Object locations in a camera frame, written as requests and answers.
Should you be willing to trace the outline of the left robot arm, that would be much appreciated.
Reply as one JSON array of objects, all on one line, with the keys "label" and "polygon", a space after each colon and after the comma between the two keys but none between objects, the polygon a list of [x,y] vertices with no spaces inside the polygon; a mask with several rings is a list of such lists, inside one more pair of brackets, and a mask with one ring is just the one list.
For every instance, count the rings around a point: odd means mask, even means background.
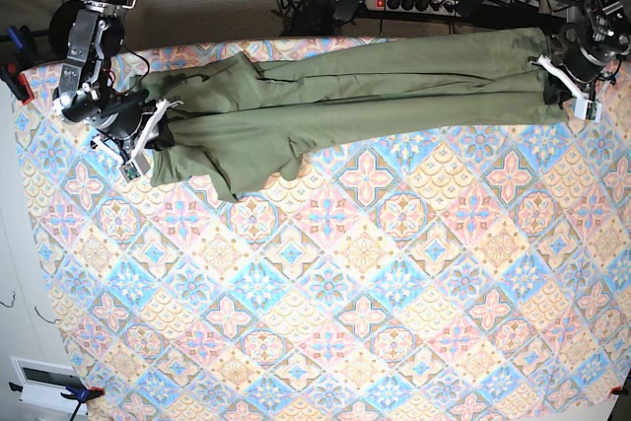
[{"label": "left robot arm", "polygon": [[577,20],[562,26],[551,40],[552,64],[567,74],[579,91],[596,97],[596,85],[617,82],[618,66],[630,54],[630,19],[621,0],[555,0],[577,11]]}]

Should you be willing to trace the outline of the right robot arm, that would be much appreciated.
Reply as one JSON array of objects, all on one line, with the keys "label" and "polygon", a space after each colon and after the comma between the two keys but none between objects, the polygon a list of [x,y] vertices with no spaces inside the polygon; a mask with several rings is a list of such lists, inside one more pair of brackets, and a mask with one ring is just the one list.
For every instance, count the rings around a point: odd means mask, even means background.
[{"label": "right robot arm", "polygon": [[174,138],[167,121],[141,86],[119,92],[111,60],[124,44],[121,16],[136,0],[70,0],[57,9],[49,41],[62,68],[54,104],[72,123],[86,122],[124,157],[134,147],[164,150]]}]

